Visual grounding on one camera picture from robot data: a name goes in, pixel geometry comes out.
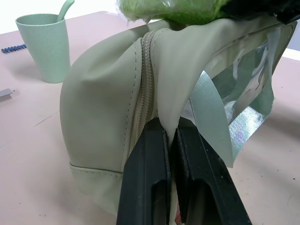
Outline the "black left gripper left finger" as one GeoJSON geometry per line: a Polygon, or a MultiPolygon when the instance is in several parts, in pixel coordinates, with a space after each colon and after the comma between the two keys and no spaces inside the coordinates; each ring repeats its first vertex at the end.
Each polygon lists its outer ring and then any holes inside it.
{"type": "Polygon", "coordinates": [[[159,118],[147,122],[123,172],[117,225],[167,225],[171,171],[159,118]]]}

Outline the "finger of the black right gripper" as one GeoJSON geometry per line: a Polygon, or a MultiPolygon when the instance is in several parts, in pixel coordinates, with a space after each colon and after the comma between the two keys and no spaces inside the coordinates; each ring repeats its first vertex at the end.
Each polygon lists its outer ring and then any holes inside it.
{"type": "Polygon", "coordinates": [[[225,14],[236,19],[250,20],[269,15],[283,24],[300,18],[299,0],[230,0],[225,4],[225,14]]]}

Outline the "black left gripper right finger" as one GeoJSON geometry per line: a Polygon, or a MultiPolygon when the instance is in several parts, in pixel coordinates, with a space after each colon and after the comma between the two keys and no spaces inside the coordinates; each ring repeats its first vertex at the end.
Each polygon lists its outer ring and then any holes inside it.
{"type": "Polygon", "coordinates": [[[225,163],[185,118],[176,131],[176,188],[185,225],[251,224],[225,163]]]}

